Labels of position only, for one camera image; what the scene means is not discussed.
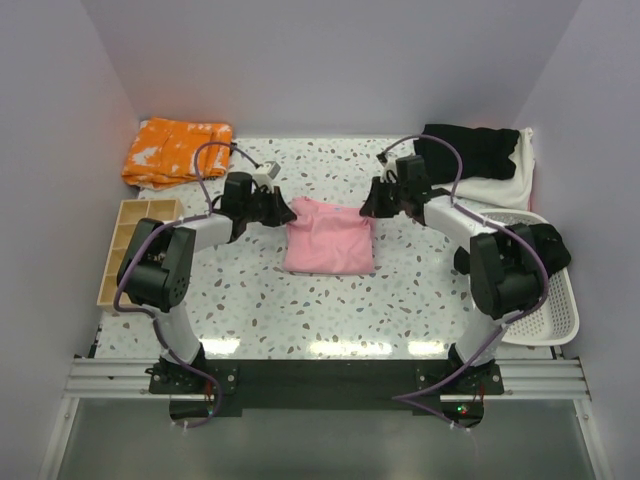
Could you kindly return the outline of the pink t-shirt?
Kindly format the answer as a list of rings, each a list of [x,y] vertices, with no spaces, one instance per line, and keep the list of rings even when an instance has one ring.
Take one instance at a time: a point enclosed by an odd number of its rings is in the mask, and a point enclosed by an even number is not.
[[[374,271],[375,220],[357,208],[298,197],[288,223],[286,271],[322,275],[364,275]]]

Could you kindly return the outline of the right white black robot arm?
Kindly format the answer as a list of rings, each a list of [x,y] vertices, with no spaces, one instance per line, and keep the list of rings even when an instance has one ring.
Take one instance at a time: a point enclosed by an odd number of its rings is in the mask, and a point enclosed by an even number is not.
[[[481,380],[479,367],[495,359],[497,347],[512,323],[533,313],[548,295],[549,276],[529,227],[507,226],[465,207],[453,189],[434,189],[419,156],[390,160],[377,156],[383,170],[372,179],[360,209],[363,217],[386,219],[403,212],[436,230],[468,254],[474,319],[449,349],[453,361],[445,377],[416,392],[425,395],[448,385],[469,392]]]

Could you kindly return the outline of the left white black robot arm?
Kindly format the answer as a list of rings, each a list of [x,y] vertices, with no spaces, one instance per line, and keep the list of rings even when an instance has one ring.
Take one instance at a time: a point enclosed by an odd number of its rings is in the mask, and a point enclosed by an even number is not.
[[[207,380],[204,351],[192,330],[186,305],[196,253],[235,242],[251,223],[270,228],[297,219],[280,188],[255,176],[231,174],[218,197],[206,199],[204,214],[162,222],[143,218],[121,261],[113,307],[150,318],[161,346],[161,363],[175,365],[171,378],[185,392]]]

